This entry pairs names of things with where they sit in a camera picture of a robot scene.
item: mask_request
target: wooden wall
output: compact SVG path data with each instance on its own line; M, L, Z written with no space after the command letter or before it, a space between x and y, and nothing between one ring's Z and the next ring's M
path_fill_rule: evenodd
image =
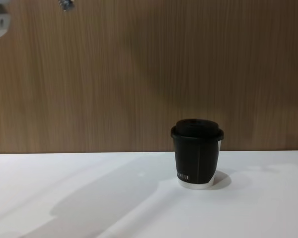
M298 0L15 0L0 39L0 153L298 149Z

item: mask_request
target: cup lid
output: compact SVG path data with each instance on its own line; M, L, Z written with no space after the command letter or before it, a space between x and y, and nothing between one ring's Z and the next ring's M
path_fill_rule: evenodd
M219 129L219 125L211 120L205 119L184 119L177 122L171 130L171 136L182 139L198 139L203 141L220 141L224 137L224 132Z

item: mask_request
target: white table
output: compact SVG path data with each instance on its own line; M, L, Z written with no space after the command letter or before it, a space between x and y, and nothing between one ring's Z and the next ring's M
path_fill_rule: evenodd
M188 190L173 153L0 155L0 238L298 238L298 151L220 152Z

